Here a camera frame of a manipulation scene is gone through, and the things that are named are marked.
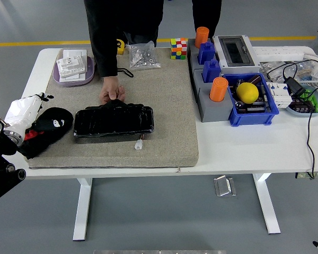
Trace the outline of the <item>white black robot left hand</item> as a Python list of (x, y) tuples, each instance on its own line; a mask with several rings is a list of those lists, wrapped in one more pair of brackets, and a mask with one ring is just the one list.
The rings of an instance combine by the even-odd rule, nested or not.
[(4, 119), (8, 124), (4, 128), (5, 134), (24, 139), (25, 131), (35, 121), (42, 102), (47, 102), (53, 98), (53, 95), (39, 93), (13, 101)]

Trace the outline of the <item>person's right hand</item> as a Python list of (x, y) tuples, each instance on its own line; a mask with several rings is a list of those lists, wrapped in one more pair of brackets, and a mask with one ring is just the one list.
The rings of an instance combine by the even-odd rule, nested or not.
[(102, 105), (109, 101), (118, 99), (124, 101), (126, 97), (126, 91), (123, 86), (119, 85), (117, 76), (110, 76), (102, 78), (103, 85), (99, 94), (99, 100)]

